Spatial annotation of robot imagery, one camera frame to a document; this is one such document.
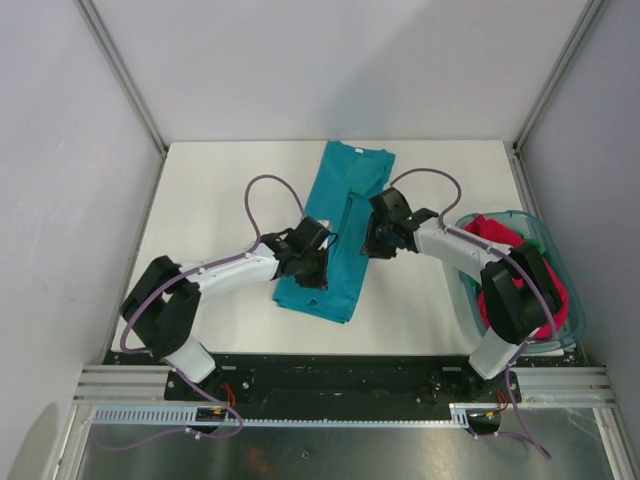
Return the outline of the teal t-shirt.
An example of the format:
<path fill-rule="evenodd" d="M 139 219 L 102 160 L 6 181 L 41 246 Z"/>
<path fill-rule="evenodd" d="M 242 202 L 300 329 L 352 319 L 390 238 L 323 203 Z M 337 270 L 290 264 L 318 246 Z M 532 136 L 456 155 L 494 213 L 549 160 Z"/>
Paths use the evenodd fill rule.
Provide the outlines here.
<path fill-rule="evenodd" d="M 328 288 L 303 288 L 292 278 L 278 282 L 273 300 L 281 308 L 344 324 L 353 317 L 368 258 L 361 254 L 372 208 L 395 162 L 386 150 L 370 150 L 340 141 L 326 144 L 305 206 L 305 213 L 330 222 L 337 235 L 328 253 Z"/>

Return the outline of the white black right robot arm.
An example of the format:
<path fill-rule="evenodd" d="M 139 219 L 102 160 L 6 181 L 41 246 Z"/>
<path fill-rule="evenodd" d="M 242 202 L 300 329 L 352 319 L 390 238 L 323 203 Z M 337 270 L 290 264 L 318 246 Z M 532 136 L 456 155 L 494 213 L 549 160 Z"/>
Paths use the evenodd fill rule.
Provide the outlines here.
<path fill-rule="evenodd" d="M 497 389 L 496 376 L 515 360 L 544 326 L 556 334 L 554 314 L 562 298 L 533 244 L 491 242 L 444 223 L 427 208 L 413 212 L 393 187 L 369 200 L 372 212 L 362 253 L 391 259 L 399 249 L 437 258 L 482 286 L 489 327 L 469 355 L 473 368 L 461 376 L 463 393 L 484 401 Z"/>

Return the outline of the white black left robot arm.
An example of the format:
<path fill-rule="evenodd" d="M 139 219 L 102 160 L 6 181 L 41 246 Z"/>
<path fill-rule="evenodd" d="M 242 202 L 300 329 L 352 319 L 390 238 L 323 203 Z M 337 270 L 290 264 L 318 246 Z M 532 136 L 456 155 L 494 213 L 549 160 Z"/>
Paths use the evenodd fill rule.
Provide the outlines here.
<path fill-rule="evenodd" d="M 143 350 L 186 376 L 197 398 L 214 397 L 221 387 L 216 362 L 193 333 L 205 302 L 255 283 L 291 278 L 303 288 L 328 288 L 330 222 L 303 218 L 297 227 L 262 235 L 248 250 L 227 258 L 179 264 L 154 259 L 120 306 L 126 326 Z"/>

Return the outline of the magenta red t-shirt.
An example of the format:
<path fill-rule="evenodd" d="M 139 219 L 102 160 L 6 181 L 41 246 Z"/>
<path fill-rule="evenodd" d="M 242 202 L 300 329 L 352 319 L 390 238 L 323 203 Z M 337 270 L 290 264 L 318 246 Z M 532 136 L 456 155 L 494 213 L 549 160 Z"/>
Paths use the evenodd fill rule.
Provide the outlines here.
<path fill-rule="evenodd" d="M 558 262 L 561 258 L 555 246 L 551 246 L 550 234 L 546 226 L 539 221 L 537 217 L 514 210 L 467 215 L 456 225 L 462 225 L 461 228 L 467 232 L 491 242 L 506 244 L 517 248 L 525 241 L 529 241 L 536 246 L 544 259 L 549 275 L 558 291 L 560 302 L 562 302 L 560 307 L 556 307 L 553 315 L 556 326 L 556 337 L 554 340 L 557 340 L 560 336 L 561 329 L 563 329 L 569 321 L 571 298 L 567 289 L 567 282 L 558 276 L 561 270 Z M 468 276 L 462 274 L 460 274 L 460 276 L 463 279 L 463 283 L 465 283 L 465 289 L 470 298 L 472 313 L 476 323 L 482 325 L 479 329 L 484 333 L 490 325 L 482 287 L 478 282 L 475 282 Z M 551 340 L 551 330 L 546 319 L 545 325 L 535 334 L 534 338 L 536 343 L 542 344 Z"/>

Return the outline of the clear blue plastic bin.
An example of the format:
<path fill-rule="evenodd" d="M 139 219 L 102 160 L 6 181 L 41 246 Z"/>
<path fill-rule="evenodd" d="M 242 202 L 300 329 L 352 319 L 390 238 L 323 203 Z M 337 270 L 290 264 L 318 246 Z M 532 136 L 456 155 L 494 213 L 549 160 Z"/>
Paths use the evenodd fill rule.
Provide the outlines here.
<path fill-rule="evenodd" d="M 456 226 L 483 239 L 509 246 L 517 247 L 529 241 L 536 246 L 544 258 L 563 306 L 554 315 L 555 339 L 551 341 L 550 328 L 543 327 L 535 335 L 535 343 L 527 349 L 528 355 L 558 354 L 581 340 L 586 329 L 584 308 L 562 255 L 551 233 L 539 218 L 518 210 L 472 213 L 460 218 Z"/>

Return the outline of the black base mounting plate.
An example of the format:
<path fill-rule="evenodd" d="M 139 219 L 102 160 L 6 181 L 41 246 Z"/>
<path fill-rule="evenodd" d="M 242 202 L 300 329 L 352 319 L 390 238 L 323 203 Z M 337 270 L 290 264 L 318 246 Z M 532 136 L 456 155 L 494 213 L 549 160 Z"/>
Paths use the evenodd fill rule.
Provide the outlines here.
<path fill-rule="evenodd" d="M 409 419 L 449 403 L 497 406 L 521 397 L 514 373 L 482 379 L 463 355 L 362 356 L 217 354 L 216 369 L 195 392 L 169 373 L 169 401 L 235 396 L 243 413 L 322 414 L 340 419 Z"/>

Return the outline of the right aluminium corner post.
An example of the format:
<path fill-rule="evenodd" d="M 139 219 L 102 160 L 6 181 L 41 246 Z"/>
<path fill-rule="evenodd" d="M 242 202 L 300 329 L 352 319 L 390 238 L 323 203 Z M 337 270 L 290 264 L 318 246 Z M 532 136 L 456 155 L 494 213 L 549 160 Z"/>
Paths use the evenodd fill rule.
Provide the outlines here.
<path fill-rule="evenodd" d="M 609 5 L 606 0 L 589 0 L 586 2 L 579 18 L 572 28 L 547 76 L 539 94 L 530 108 L 525 120 L 512 142 L 513 150 L 519 154 L 542 119 L 546 109 L 568 75 L 579 53 L 599 22 L 600 17 Z"/>

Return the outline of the aluminium corner post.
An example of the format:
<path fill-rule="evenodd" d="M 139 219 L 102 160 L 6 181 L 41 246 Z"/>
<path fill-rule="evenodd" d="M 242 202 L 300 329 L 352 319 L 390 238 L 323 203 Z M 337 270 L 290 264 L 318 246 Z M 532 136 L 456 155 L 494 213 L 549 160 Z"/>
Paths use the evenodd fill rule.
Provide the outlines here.
<path fill-rule="evenodd" d="M 162 137 L 155 120 L 131 75 L 121 52 L 119 51 L 107 24 L 102 18 L 96 4 L 91 0 L 75 0 L 74 4 L 84 20 L 89 32 L 94 38 L 109 69 L 126 101 L 139 121 L 144 133 L 153 145 L 156 153 L 164 158 L 168 152 L 168 145 Z"/>
<path fill-rule="evenodd" d="M 579 53 L 599 22 L 600 17 L 609 5 L 606 0 L 589 0 L 586 2 L 579 18 L 572 28 L 547 76 L 539 94 L 530 108 L 525 120 L 512 142 L 513 150 L 519 154 L 542 119 L 546 109 L 568 75 Z"/>

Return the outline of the aluminium frame rail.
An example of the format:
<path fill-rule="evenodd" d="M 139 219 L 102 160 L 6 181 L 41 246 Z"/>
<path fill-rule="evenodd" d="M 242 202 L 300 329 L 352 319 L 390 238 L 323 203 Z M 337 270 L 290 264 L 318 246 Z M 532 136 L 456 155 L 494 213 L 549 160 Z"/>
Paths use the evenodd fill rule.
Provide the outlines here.
<path fill-rule="evenodd" d="M 139 365 L 87 365 L 73 400 L 80 404 L 152 404 L 164 401 L 169 368 Z"/>

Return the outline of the left aluminium corner post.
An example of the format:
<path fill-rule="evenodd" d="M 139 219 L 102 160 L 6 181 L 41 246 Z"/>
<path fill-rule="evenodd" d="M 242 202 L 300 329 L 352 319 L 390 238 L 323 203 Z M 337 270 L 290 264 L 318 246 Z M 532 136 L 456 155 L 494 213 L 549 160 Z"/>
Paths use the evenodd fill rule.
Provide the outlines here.
<path fill-rule="evenodd" d="M 91 0 L 75 0 L 74 4 L 84 20 L 89 32 L 94 38 L 109 69 L 126 101 L 139 121 L 144 133 L 153 145 L 156 153 L 164 158 L 168 152 L 168 145 L 162 137 L 155 120 L 131 75 L 121 52 L 119 51 L 107 24 L 102 18 L 96 4 Z"/>

